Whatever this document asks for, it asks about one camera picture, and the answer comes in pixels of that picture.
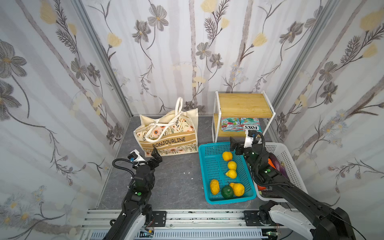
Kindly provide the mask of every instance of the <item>white plastic basket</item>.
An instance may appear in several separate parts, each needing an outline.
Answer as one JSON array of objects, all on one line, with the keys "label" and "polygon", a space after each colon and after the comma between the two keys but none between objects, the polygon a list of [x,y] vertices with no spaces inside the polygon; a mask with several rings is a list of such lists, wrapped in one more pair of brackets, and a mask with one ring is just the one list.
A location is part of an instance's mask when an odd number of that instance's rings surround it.
[{"label": "white plastic basket", "polygon": [[[294,163],[294,161],[293,161],[293,159],[291,157],[291,154],[289,153],[287,147],[284,144],[282,144],[282,143],[266,142],[265,143],[265,148],[266,148],[267,152],[273,153],[277,157],[277,160],[279,161],[280,164],[282,162],[284,163],[285,170],[286,170],[286,172],[288,174],[288,177],[289,177],[289,180],[291,181],[291,183],[296,185],[298,188],[300,188],[304,192],[308,193],[307,192],[307,188],[305,188],[304,182],[301,179],[300,173],[297,170],[297,167],[296,167],[296,165],[295,165],[295,163]],[[253,182],[253,184],[255,185],[255,189],[257,189],[257,184],[255,182]],[[260,198],[263,201],[272,200],[272,201],[275,201],[275,202],[288,202],[284,198],[266,198],[266,197],[262,197],[258,190],[256,190],[256,193],[257,193],[257,197]]]}]

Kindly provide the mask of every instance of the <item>metal bracket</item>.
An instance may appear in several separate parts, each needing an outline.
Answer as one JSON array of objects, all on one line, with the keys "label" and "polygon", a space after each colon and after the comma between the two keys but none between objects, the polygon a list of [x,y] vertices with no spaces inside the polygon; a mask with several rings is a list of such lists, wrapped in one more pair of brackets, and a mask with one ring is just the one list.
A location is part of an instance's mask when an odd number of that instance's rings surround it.
[{"label": "metal bracket", "polygon": [[[259,227],[263,225],[258,218],[259,211],[244,211],[244,220],[247,227]],[[276,223],[271,223],[269,226],[276,226]]]},{"label": "metal bracket", "polygon": [[152,215],[154,216],[153,223],[148,227],[165,227],[167,212],[166,211],[153,211]]}]

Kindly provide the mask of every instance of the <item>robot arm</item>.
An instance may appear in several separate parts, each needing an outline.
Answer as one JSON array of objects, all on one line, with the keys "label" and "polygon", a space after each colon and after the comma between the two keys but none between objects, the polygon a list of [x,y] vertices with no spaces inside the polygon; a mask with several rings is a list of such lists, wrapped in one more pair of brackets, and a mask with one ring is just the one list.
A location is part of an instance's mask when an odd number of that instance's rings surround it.
[{"label": "robot arm", "polygon": [[[128,159],[118,158],[112,162],[114,167],[131,173],[132,181],[121,203],[122,211],[115,221],[111,220],[111,229],[103,240],[132,240],[143,225],[148,225],[152,221],[152,206],[148,204],[148,200],[155,182],[154,171],[162,162],[162,158],[155,147],[152,151],[154,158],[148,162],[138,153],[134,150]],[[117,161],[132,163],[136,174],[130,169],[116,165]]]},{"label": "robot arm", "polygon": [[[254,139],[257,135],[260,135],[263,144],[256,143]],[[280,223],[307,239],[356,239],[352,227],[347,224],[351,221],[344,210],[333,209],[312,198],[268,163],[269,153],[265,150],[262,133],[249,131],[246,138],[247,147],[244,147],[231,137],[231,151],[244,156],[257,185],[272,187],[274,192],[302,213],[287,211],[276,202],[269,201],[260,207],[259,219],[262,223]]]}]

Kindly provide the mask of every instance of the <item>gray floor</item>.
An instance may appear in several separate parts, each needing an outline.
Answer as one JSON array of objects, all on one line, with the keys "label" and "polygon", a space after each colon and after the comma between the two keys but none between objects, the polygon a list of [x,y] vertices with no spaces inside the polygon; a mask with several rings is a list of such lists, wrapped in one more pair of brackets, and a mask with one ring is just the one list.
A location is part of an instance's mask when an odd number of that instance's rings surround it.
[{"label": "gray floor", "polygon": [[[134,149],[140,149],[133,131],[140,125],[140,118],[133,117],[123,139],[118,157],[127,157]],[[199,117],[198,144],[212,142],[212,117]],[[271,142],[268,132],[265,136]],[[229,141],[228,138],[219,138],[219,142]],[[122,166],[131,167],[128,163]],[[257,209],[264,201],[256,198],[242,203],[211,205],[205,200],[203,182],[198,153],[163,157],[163,162],[155,170],[155,187],[149,203],[153,209]],[[123,170],[112,169],[109,180],[105,186],[98,209],[121,209],[121,201],[127,192],[127,185],[131,175]]]}]

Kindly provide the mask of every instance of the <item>green fruit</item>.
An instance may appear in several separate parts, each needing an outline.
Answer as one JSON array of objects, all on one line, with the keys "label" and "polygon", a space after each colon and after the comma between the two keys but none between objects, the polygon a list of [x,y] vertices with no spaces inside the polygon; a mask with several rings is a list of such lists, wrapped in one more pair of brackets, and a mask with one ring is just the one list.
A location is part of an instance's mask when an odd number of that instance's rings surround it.
[{"label": "green fruit", "polygon": [[225,186],[221,189],[221,195],[223,195],[223,197],[225,199],[231,199],[233,198],[233,189],[231,188],[231,186]]}]

